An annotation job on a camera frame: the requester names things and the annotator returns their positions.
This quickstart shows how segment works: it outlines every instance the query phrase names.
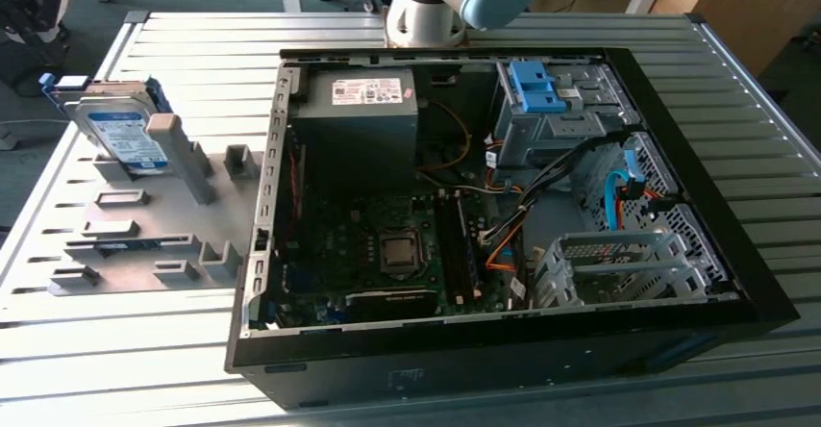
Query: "blue hard drive label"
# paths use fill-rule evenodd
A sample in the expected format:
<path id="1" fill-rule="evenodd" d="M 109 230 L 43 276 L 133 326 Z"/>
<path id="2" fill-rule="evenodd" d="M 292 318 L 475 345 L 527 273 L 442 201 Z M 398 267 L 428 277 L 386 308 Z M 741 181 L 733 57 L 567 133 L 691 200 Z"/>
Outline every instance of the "blue hard drive label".
<path id="1" fill-rule="evenodd" d="M 168 157 L 145 132 L 148 123 L 140 113 L 89 113 L 88 119 L 123 164 L 147 172 L 168 165 Z"/>

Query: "white label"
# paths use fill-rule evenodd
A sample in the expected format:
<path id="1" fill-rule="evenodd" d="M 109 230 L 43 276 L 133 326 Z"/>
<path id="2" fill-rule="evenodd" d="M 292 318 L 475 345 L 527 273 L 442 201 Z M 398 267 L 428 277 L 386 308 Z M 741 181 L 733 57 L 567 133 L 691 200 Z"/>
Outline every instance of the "white label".
<path id="1" fill-rule="evenodd" d="M 121 242 L 116 242 L 112 244 L 97 244 L 97 247 L 100 249 L 128 249 L 128 244 L 124 244 Z"/>
<path id="2" fill-rule="evenodd" d="M 519 299 L 525 298 L 525 285 L 522 285 L 522 282 L 515 277 L 510 280 L 510 290 L 518 295 Z"/>
<path id="3" fill-rule="evenodd" d="M 116 158 L 129 167 L 155 169 L 168 164 L 168 157 L 145 132 L 143 115 L 132 113 L 89 113 L 88 119 L 111 147 Z"/>
<path id="4" fill-rule="evenodd" d="M 555 91 L 559 93 L 559 97 L 565 98 L 581 98 L 581 93 L 578 93 L 577 88 L 558 88 Z"/>
<path id="5" fill-rule="evenodd" d="M 340 79 L 334 82 L 334 105 L 402 103 L 399 78 Z"/>
<path id="6" fill-rule="evenodd" d="M 491 169 L 497 168 L 497 154 L 493 151 L 485 152 L 485 162 Z"/>

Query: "blue drive bracket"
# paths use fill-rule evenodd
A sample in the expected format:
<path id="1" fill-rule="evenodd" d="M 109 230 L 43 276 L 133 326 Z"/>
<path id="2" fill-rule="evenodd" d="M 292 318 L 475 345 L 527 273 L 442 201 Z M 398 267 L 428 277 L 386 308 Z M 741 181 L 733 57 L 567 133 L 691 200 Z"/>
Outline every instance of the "blue drive bracket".
<path id="1" fill-rule="evenodd" d="M 563 113 L 567 104 L 553 90 L 553 78 L 542 62 L 510 62 L 510 80 L 522 97 L 525 113 Z"/>

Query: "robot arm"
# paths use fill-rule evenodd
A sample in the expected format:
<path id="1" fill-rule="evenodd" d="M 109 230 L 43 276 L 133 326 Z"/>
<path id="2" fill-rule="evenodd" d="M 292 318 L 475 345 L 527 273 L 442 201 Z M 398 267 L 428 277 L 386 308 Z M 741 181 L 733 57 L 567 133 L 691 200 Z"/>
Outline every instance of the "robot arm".
<path id="1" fill-rule="evenodd" d="M 394 0 L 387 14 L 388 40 L 402 47 L 457 45 L 465 38 L 465 23 L 479 30 L 501 28 L 530 1 Z"/>

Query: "slotted aluminum surface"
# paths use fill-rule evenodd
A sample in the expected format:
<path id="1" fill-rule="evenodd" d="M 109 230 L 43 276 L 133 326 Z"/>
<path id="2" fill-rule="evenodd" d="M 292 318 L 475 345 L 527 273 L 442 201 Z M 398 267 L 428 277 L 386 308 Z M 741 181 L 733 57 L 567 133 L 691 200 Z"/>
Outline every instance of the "slotted aluminum surface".
<path id="1" fill-rule="evenodd" d="M 55 205 L 91 193 L 85 180 L 99 179 L 77 162 L 91 149 L 72 126 L 0 253 L 0 420 L 270 424 L 367 415 L 374 425 L 388 417 L 395 425 L 821 423 L 817 154 L 709 29 L 678 16 L 527 14 L 471 39 L 477 46 L 634 50 L 802 319 L 651 377 L 284 414 L 222 369 L 231 289 L 83 297 L 44 291 L 68 236 L 51 231 L 75 227 L 83 215 Z M 149 73 L 194 139 L 212 149 L 242 141 L 262 149 L 280 48 L 380 46 L 380 20 L 355 14 L 153 13 L 124 25 L 99 76 Z"/>

